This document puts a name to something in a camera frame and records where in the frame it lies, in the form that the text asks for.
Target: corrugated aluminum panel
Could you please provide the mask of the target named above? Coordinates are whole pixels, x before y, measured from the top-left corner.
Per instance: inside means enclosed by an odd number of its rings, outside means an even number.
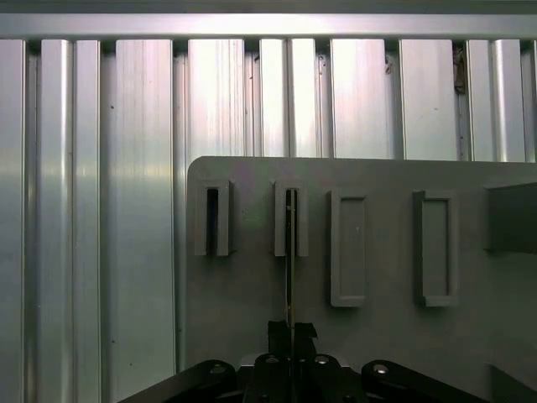
[[[189,162],[202,155],[244,155],[244,43],[196,39],[190,62]]]
[[[287,44],[281,39],[262,39],[261,105],[262,154],[266,157],[289,156],[287,103]]]
[[[315,41],[292,39],[289,42],[289,155],[321,156],[317,138],[315,102]]]
[[[401,40],[404,157],[457,160],[450,40]]]
[[[525,162],[520,41],[494,41],[492,56],[497,160]]]
[[[526,161],[535,162],[537,145],[537,42],[531,41],[521,55],[522,97],[524,101],[524,142]]]
[[[73,401],[72,44],[41,44],[38,127],[39,399]]]
[[[386,54],[381,39],[334,39],[331,72],[334,155],[390,158]]]
[[[490,58],[488,41],[469,40],[467,42],[470,134],[474,161],[496,160]]]
[[[101,231],[109,302],[103,361],[113,401],[175,371],[171,41],[118,41],[116,76],[116,122],[102,132],[108,183]]]
[[[519,39],[536,27],[0,15],[16,39],[0,41],[0,400],[107,403],[183,368],[198,156],[455,160],[467,141],[473,160],[533,161],[535,57]],[[466,94],[444,38],[465,41]]]
[[[73,305],[78,402],[101,401],[101,46],[75,42]]]
[[[24,389],[24,104],[22,40],[0,40],[0,400]]]

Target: gray metal plate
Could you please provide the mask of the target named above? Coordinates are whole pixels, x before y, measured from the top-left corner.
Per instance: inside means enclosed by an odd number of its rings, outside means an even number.
[[[274,257],[274,182],[283,179],[307,189],[309,253],[297,258],[296,320],[314,323],[318,351],[341,356],[354,369],[373,359],[396,361],[487,398],[486,363],[500,350],[509,361],[514,346],[537,348],[537,322],[531,320],[537,256],[486,250],[485,189],[537,181],[537,166],[204,157],[188,175],[187,364],[238,364],[266,349],[267,321],[284,319],[284,258]],[[221,180],[232,183],[233,252],[194,256],[195,188]],[[365,266],[355,268],[365,278],[359,307],[331,304],[330,194],[340,189],[365,196],[365,204],[357,204],[364,221],[357,250],[365,254]],[[453,306],[422,306],[414,298],[414,191],[448,191],[457,199]],[[352,205],[341,211],[355,219]],[[361,278],[353,276],[352,265],[346,270],[352,281]]]

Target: bolt head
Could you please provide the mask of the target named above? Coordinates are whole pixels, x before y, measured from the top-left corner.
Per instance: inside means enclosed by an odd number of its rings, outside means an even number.
[[[388,373],[388,368],[386,368],[386,365],[375,364],[373,366],[373,371],[375,372],[375,374],[385,375]]]
[[[330,359],[325,355],[318,355],[315,357],[315,362],[321,365],[328,364],[328,361],[330,361]]]
[[[214,367],[211,368],[211,374],[223,374],[226,372],[226,369],[222,367],[220,364],[216,364]]]

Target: horizontal aluminum beam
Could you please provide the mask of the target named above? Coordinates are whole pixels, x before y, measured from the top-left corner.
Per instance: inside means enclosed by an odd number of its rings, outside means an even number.
[[[535,39],[537,15],[0,14],[0,38]]]

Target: gray mounting board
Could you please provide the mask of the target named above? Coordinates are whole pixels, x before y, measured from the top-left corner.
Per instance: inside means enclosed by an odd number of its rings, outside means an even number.
[[[187,196],[187,364],[237,365],[266,351],[268,321],[284,320],[275,207],[283,208],[287,186],[298,189],[302,243],[296,321],[314,324],[317,350],[356,370],[395,361],[490,398],[488,365],[516,378],[532,373],[537,351],[537,256],[489,248],[503,236],[493,219],[509,222],[511,206],[530,214],[532,203],[496,200],[493,189],[535,182],[537,166],[518,163],[196,160]],[[206,200],[209,188],[217,200]],[[529,192],[516,197],[535,198],[534,186],[522,188]],[[533,221],[518,220],[520,231],[534,237]],[[513,362],[521,348],[525,358]]]

